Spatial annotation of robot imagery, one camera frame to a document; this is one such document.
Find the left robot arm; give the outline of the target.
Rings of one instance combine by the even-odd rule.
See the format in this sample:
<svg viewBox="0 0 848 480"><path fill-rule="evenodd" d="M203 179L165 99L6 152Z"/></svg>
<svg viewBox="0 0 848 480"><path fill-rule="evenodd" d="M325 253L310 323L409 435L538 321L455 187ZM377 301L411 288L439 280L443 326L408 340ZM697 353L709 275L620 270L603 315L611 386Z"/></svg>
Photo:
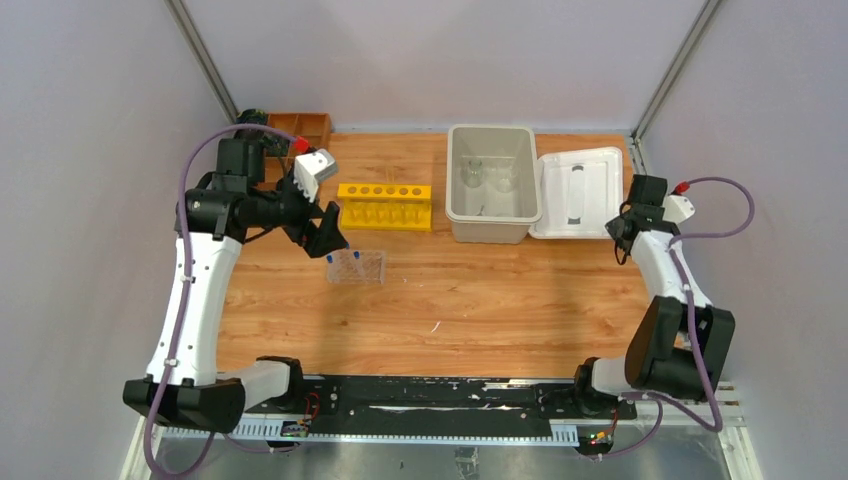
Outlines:
<svg viewBox="0 0 848 480"><path fill-rule="evenodd" d="M225 294L248 231L281 229L311 258L347 247L335 202L318 204L320 184L338 170L325 149L309 147L272 190L263 191L264 149L256 140L219 141L214 170L177 206L176 266L165 323L145 375L126 381L123 401L161 426L228 434L242 414L267 400L283 413L306 400L302 368L262 356L222 372L217 341Z"/></svg>

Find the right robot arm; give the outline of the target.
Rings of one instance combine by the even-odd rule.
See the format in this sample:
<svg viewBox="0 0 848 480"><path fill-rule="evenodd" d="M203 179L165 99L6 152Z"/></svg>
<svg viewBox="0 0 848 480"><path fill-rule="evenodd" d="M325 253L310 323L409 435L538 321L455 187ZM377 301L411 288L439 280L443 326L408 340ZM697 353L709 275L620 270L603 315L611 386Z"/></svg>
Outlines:
<svg viewBox="0 0 848 480"><path fill-rule="evenodd" d="M576 370L571 403L584 417L646 396L677 408L705 402L714 417L706 427L722 427L715 391L736 322L703 293L685 260L679 225L694 213L688 187L669 189L664 178L636 174L605 225L618 262L636 263L652 300L623 356L592 357Z"/></svg>

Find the white bin lid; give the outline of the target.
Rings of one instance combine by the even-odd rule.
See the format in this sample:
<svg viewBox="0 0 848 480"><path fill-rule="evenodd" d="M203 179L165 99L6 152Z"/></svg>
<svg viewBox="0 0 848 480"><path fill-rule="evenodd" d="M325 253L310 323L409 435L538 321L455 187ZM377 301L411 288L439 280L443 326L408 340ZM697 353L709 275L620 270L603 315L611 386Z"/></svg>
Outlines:
<svg viewBox="0 0 848 480"><path fill-rule="evenodd" d="M607 240L608 221L623 202L623 154L602 147L537 158L541 217L529 235L540 240Z"/></svg>

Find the small glass flask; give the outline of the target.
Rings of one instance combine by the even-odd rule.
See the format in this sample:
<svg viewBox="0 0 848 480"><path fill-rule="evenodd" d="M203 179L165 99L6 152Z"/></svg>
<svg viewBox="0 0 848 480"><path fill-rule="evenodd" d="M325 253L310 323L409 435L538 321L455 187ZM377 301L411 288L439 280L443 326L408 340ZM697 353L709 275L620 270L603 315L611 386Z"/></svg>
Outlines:
<svg viewBox="0 0 848 480"><path fill-rule="evenodd" d="M479 188L485 180L485 168L480 158L470 158L463 161L461 166L461 179L469 189Z"/></svg>

